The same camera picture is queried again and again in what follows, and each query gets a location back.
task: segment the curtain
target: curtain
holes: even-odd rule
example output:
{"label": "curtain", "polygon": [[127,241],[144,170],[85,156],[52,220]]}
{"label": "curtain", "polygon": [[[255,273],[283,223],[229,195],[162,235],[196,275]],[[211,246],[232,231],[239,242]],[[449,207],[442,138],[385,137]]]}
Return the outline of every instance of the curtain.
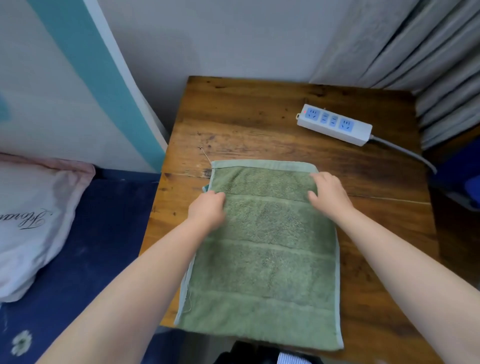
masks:
{"label": "curtain", "polygon": [[411,91],[423,149],[480,122],[480,0],[362,0],[344,24],[312,83]]}

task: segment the electrical outlet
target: electrical outlet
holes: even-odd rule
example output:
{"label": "electrical outlet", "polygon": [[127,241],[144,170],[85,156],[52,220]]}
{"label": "electrical outlet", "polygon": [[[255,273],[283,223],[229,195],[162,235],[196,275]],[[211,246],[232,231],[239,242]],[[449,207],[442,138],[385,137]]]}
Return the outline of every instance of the electrical outlet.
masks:
{"label": "electrical outlet", "polygon": [[319,110],[314,108],[308,108],[307,112],[305,113],[305,118],[311,119],[313,121],[317,121],[319,116],[320,116]]}
{"label": "electrical outlet", "polygon": [[353,129],[353,121],[349,119],[342,118],[340,125],[338,126],[340,130],[345,130],[346,132],[351,132]]}
{"label": "electrical outlet", "polygon": [[368,142],[372,132],[370,124],[308,104],[297,114],[297,125],[357,146]]}

